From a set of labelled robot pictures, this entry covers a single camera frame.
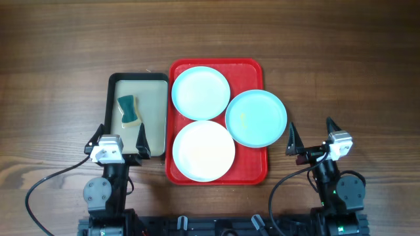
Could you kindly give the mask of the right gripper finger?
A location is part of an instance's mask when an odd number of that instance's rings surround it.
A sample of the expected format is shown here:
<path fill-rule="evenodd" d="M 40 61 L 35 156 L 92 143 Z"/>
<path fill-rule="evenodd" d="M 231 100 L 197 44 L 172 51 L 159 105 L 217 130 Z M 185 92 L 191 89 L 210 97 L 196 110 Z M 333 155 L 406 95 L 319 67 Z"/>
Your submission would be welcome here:
<path fill-rule="evenodd" d="M 331 117 L 327 117 L 326 127 L 327 127 L 327 133 L 328 134 L 330 134 L 332 132 L 341 131 L 341 128 L 334 122 L 334 120 Z"/>
<path fill-rule="evenodd" d="M 286 155 L 298 155 L 304 152 L 304 145 L 297 132 L 297 129 L 293 122 L 289 124 L 289 140 L 285 151 Z"/>

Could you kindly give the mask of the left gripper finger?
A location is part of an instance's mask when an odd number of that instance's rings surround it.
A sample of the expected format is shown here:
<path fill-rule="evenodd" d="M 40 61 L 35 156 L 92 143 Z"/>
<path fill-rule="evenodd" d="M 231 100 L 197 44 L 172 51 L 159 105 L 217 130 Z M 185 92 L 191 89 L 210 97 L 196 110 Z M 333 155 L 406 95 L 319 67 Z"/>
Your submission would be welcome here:
<path fill-rule="evenodd" d="M 100 124 L 91 139 L 87 142 L 87 147 L 96 146 L 100 137 L 104 134 L 104 125 Z"/>
<path fill-rule="evenodd" d="M 138 150 L 138 154 L 140 157 L 151 157 L 150 148 L 148 145 L 148 141 L 146 138 L 146 131 L 144 123 L 140 124 L 137 141 L 136 141 L 136 148 Z"/>

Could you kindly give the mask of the green and yellow sponge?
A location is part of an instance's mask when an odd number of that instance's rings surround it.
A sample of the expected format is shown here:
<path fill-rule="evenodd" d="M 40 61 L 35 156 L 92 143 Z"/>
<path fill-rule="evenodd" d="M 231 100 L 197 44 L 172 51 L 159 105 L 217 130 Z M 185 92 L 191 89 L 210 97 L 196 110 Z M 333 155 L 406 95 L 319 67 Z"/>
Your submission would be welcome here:
<path fill-rule="evenodd" d="M 119 97 L 117 102 L 122 114 L 121 123 L 123 128 L 139 126 L 142 123 L 137 107 L 137 99 L 134 95 Z"/>

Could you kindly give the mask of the pale green plate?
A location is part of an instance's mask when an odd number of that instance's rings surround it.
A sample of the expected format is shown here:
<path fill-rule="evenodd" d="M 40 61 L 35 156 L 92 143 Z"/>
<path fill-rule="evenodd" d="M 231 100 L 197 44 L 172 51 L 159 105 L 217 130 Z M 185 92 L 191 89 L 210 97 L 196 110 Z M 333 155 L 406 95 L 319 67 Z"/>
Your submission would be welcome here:
<path fill-rule="evenodd" d="M 276 142 L 284 133 L 287 112 L 276 95 L 266 90 L 247 90 L 229 103 L 225 125 L 237 143 L 263 148 Z"/>

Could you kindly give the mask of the light blue plate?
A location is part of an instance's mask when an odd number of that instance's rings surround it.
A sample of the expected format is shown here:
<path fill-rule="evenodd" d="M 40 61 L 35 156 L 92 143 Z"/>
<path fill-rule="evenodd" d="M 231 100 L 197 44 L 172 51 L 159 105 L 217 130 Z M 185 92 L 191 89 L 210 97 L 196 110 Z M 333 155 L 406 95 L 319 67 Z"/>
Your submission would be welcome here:
<path fill-rule="evenodd" d="M 176 110 L 195 121 L 219 116 L 226 109 L 230 95 L 230 85 L 226 77 L 207 66 L 185 70 L 175 79 L 171 89 Z"/>

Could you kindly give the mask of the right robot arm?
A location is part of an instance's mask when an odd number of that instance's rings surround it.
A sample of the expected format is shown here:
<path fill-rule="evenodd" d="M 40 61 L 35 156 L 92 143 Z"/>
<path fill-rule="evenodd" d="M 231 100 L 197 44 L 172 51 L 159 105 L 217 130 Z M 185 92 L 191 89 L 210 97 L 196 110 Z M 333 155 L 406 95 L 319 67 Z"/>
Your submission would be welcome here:
<path fill-rule="evenodd" d="M 319 146 L 305 147 L 295 125 L 289 126 L 286 154 L 296 155 L 297 165 L 310 165 L 307 172 L 311 186 L 320 197 L 321 207 L 308 216 L 292 219 L 296 235 L 369 235 L 367 216 L 362 214 L 366 195 L 366 179 L 353 170 L 340 171 L 337 161 L 347 155 L 353 145 L 352 136 L 328 117 L 328 137 Z"/>

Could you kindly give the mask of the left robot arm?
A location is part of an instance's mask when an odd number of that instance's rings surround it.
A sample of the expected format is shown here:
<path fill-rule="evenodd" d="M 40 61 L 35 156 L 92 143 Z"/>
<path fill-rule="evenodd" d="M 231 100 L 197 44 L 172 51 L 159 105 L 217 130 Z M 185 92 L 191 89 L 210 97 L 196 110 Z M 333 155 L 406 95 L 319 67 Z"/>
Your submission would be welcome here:
<path fill-rule="evenodd" d="M 149 234 L 135 211 L 125 208 L 129 194 L 127 185 L 132 183 L 129 168 L 139 166 L 142 159 L 151 157 L 143 123 L 139 126 L 136 148 L 138 150 L 136 155 L 124 156 L 121 136 L 105 134 L 103 124 L 88 141 L 84 152 L 92 162 L 103 168 L 103 174 L 101 177 L 89 180 L 83 189 L 89 218 L 79 221 L 78 235 Z"/>

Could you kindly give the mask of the black tray with soapy water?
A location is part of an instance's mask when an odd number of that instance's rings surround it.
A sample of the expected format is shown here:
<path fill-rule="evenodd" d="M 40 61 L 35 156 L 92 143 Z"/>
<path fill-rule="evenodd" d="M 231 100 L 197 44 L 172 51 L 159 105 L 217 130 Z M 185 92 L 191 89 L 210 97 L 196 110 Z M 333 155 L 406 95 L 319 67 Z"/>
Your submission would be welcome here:
<path fill-rule="evenodd" d="M 152 157 L 165 153 L 169 79 L 164 73 L 114 73 L 108 81 L 104 133 L 117 134 L 123 141 L 124 154 L 137 154 L 139 127 L 123 127 L 118 98 L 132 95 L 145 126 Z"/>

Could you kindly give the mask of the red plastic tray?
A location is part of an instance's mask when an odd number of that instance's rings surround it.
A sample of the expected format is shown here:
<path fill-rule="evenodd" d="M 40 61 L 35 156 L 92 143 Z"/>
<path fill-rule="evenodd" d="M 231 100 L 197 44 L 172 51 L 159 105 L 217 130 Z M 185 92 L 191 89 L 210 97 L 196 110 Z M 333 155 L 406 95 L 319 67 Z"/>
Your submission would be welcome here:
<path fill-rule="evenodd" d="M 185 70 L 195 66 L 207 66 L 221 72 L 227 79 L 231 97 L 252 89 L 263 89 L 263 70 L 252 58 L 183 58 L 175 61 L 169 70 L 169 86 L 172 87 L 177 77 Z M 173 142 L 176 135 L 192 120 L 181 115 L 168 99 L 167 109 L 167 145 L 165 154 L 165 173 L 174 184 L 183 186 L 215 185 L 256 185 L 261 183 L 268 173 L 268 150 L 265 147 L 251 148 L 235 143 L 236 155 L 230 170 L 212 182 L 196 182 L 181 173 L 173 159 Z"/>

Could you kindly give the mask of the white plate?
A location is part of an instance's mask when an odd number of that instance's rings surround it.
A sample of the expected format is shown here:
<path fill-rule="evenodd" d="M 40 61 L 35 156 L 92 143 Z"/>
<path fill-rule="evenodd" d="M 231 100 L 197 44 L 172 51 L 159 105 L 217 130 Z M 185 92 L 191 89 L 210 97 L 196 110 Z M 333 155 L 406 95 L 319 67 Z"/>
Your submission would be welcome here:
<path fill-rule="evenodd" d="M 195 121 L 176 135 L 172 147 L 178 170 L 196 182 L 212 182 L 232 167 L 236 148 L 230 133 L 214 121 Z"/>

